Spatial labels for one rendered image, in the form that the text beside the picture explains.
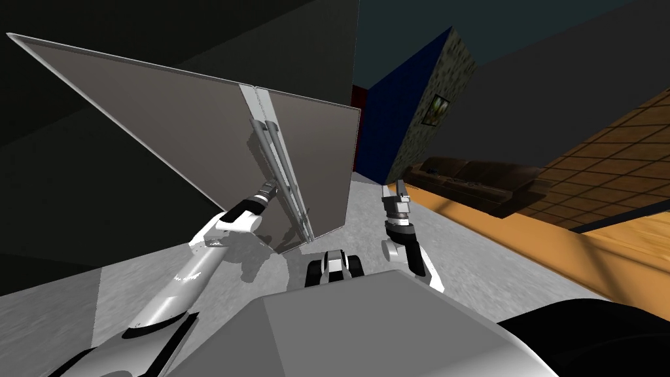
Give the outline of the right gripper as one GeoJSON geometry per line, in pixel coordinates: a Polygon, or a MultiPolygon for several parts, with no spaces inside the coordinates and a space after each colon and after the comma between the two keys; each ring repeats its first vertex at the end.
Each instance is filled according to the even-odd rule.
{"type": "Polygon", "coordinates": [[[390,214],[408,214],[410,212],[409,203],[411,202],[410,196],[407,195],[406,188],[404,188],[404,182],[401,179],[396,181],[396,195],[393,196],[393,192],[387,185],[381,186],[382,190],[382,202],[384,210],[390,214]]]}

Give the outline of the narrow grey cabinet door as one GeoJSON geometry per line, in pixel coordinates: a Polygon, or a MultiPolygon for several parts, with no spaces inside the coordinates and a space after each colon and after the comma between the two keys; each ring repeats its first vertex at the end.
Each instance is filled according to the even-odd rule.
{"type": "Polygon", "coordinates": [[[256,88],[266,120],[278,127],[292,178],[315,238],[345,223],[360,110],[256,88]]]}

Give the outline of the brown sofa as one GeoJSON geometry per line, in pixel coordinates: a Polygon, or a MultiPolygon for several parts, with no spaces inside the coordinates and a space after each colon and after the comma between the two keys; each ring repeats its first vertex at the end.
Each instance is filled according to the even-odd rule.
{"type": "Polygon", "coordinates": [[[434,156],[404,170],[404,184],[504,219],[545,198],[553,183],[540,168],[434,156]]]}

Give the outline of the wide grey cabinet door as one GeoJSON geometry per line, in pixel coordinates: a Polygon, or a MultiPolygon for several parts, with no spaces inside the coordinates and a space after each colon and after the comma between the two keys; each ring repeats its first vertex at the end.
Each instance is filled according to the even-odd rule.
{"type": "MultiPolygon", "coordinates": [[[[256,86],[9,33],[10,39],[223,210],[274,179],[250,120],[256,86]]],[[[254,231],[280,253],[307,243],[283,193],[254,231]]]]}

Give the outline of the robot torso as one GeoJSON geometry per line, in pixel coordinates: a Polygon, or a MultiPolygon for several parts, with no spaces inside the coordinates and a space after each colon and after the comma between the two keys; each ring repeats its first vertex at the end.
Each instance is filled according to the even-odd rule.
{"type": "Polygon", "coordinates": [[[401,270],[258,297],[168,377],[558,377],[498,324],[401,270]]]}

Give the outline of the framed wall picture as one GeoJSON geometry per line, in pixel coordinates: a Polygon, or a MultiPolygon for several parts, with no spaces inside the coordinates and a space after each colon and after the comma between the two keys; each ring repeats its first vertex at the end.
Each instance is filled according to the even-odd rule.
{"type": "Polygon", "coordinates": [[[435,94],[431,100],[423,118],[421,119],[421,124],[426,126],[439,126],[442,122],[450,102],[443,98],[442,96],[435,94]]]}

